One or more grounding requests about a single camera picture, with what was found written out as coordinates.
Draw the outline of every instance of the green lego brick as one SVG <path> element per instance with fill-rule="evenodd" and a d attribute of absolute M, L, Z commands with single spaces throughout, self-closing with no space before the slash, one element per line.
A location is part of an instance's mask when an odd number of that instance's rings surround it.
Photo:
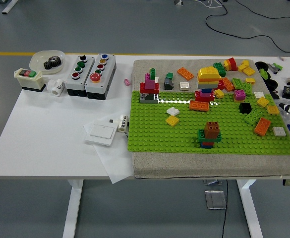
<path fill-rule="evenodd" d="M 263 79 L 268 79 L 268 74 L 263 68 L 259 69 L 259 74 Z"/>
<path fill-rule="evenodd" d="M 225 75 L 226 75 L 226 71 L 225 71 L 225 68 L 223 67 L 223 65 L 222 65 L 222 63 L 214 63 L 213 64 L 213 67 L 214 68 L 216 68 L 217 70 L 218 70 L 218 72 L 219 72 L 219 75 L 221 76 L 221 77 L 225 77 Z"/>
<path fill-rule="evenodd" d="M 252 96 L 252 85 L 250 83 L 243 83 L 243 90 L 246 96 Z"/>
<path fill-rule="evenodd" d="M 233 78 L 232 84 L 234 85 L 235 89 L 238 90 L 243 89 L 242 81 L 239 78 Z"/>
<path fill-rule="evenodd" d="M 198 142 L 221 142 L 222 140 L 222 136 L 221 136 L 221 132 L 218 135 L 218 138 L 216 139 L 206 139 L 205 138 L 205 134 L 204 134 L 204 129 L 200 129 L 198 130 Z"/>
<path fill-rule="evenodd" d="M 168 78 L 168 79 L 173 79 L 173 77 L 174 77 L 174 74 L 173 73 L 167 73 L 167 75 L 166 75 L 166 78 Z"/>
<path fill-rule="evenodd" d="M 273 63 L 273 66 L 277 67 L 279 70 L 282 70 L 283 67 L 281 67 L 280 65 L 276 64 L 276 63 Z"/>
<path fill-rule="evenodd" d="M 265 95 L 269 105 L 275 105 L 271 95 Z M 239 103 L 233 101 L 233 94 L 215 99 L 209 104 L 208 112 L 189 110 L 189 101 L 194 93 L 160 92 L 158 104 L 139 103 L 139 92 L 132 92 L 130 124 L 128 135 L 129 151 L 161 153 L 207 153 L 207 154 L 256 154 L 290 155 L 290 133 L 280 115 L 270 115 L 256 104 L 256 99 L 246 97 L 253 110 L 261 112 L 261 117 L 271 121 L 265 136 L 254 133 L 256 124 L 244 121 L 245 115 L 239 112 Z M 169 126 L 167 109 L 180 110 L 176 117 L 179 123 Z M 217 121 L 221 126 L 222 140 L 212 149 L 200 148 L 197 131 L 204 128 L 207 121 Z M 275 137 L 272 128 L 282 126 L 287 136 Z"/>
<path fill-rule="evenodd" d="M 150 69 L 150 79 L 155 80 L 156 77 L 156 70 L 154 68 Z"/>
<path fill-rule="evenodd" d="M 244 121 L 250 125 L 253 125 L 263 113 L 257 108 L 252 109 L 252 111 L 244 118 Z"/>

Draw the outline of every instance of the black gear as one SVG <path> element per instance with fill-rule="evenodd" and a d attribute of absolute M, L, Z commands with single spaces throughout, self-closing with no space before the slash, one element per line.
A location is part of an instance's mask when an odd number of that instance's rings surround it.
<path fill-rule="evenodd" d="M 45 67 L 45 69 L 51 69 L 52 66 L 51 66 L 50 61 L 46 61 L 46 62 L 44 62 L 44 67 Z"/>

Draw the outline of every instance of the red button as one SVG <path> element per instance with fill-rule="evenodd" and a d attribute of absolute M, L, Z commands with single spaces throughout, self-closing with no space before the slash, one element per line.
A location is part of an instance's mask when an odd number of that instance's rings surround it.
<path fill-rule="evenodd" d="M 97 83 L 101 79 L 101 75 L 99 73 L 92 73 L 90 75 L 90 79 L 92 80 L 93 83 Z"/>

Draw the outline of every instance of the red lego brick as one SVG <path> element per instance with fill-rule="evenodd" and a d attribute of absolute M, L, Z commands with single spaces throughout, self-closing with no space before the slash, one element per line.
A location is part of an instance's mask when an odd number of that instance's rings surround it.
<path fill-rule="evenodd" d="M 195 111 L 207 112 L 209 110 L 209 103 L 190 101 L 189 109 L 190 110 L 195 110 Z"/>
<path fill-rule="evenodd" d="M 231 63 L 232 70 L 237 71 L 237 65 L 234 58 L 229 58 L 229 62 Z"/>
<path fill-rule="evenodd" d="M 208 121 L 204 127 L 206 139 L 216 139 L 220 133 L 220 127 L 217 121 Z"/>
<path fill-rule="evenodd" d="M 217 89 L 220 89 L 220 90 L 224 90 L 225 89 L 225 85 L 224 85 L 223 80 L 219 80 L 219 84 L 218 84 Z"/>
<path fill-rule="evenodd" d="M 215 99 L 213 91 L 211 92 L 211 96 L 210 97 L 201 97 L 200 91 L 195 91 L 194 95 L 195 95 L 195 100 L 197 102 L 207 102 L 207 103 L 209 103 L 211 101 L 214 101 L 214 99 Z"/>
<path fill-rule="evenodd" d="M 224 83 L 226 91 L 230 92 L 230 91 L 235 90 L 234 85 L 231 83 L 231 81 L 229 81 L 228 78 L 222 78 L 222 81 Z"/>
<path fill-rule="evenodd" d="M 201 142 L 201 144 L 204 146 L 213 146 L 214 142 Z"/>
<path fill-rule="evenodd" d="M 159 93 L 159 83 L 155 83 L 155 89 L 145 89 L 145 83 L 140 83 L 139 92 L 140 93 L 158 94 Z"/>
<path fill-rule="evenodd" d="M 269 128 L 270 123 L 271 123 L 270 120 L 267 120 L 265 118 L 261 118 L 259 120 L 254 132 L 256 134 L 261 135 L 261 136 L 265 135 L 267 130 L 268 130 L 268 128 Z"/>

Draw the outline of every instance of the green lego baseplate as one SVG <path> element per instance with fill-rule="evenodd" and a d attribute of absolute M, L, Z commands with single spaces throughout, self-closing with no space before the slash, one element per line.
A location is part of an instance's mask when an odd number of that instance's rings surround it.
<path fill-rule="evenodd" d="M 275 105 L 271 95 L 265 95 L 268 105 Z M 280 115 L 268 114 L 266 108 L 256 104 L 254 96 L 246 97 L 253 109 L 262 112 L 261 117 L 271 121 L 266 135 L 254 133 L 257 122 L 245 122 L 247 114 L 239 112 L 239 103 L 233 101 L 233 94 L 225 94 L 222 99 L 210 102 L 208 112 L 189 110 L 189 101 L 194 93 L 160 92 L 158 104 L 139 103 L 139 91 L 132 92 L 128 150 L 138 152 L 175 152 L 208 154 L 253 154 L 290 155 L 290 133 Z M 167 109 L 180 110 L 179 123 L 174 127 L 166 123 Z M 200 148 L 197 132 L 207 121 L 219 123 L 222 140 L 214 143 L 212 149 Z M 285 137 L 275 137 L 272 128 L 281 126 Z"/>

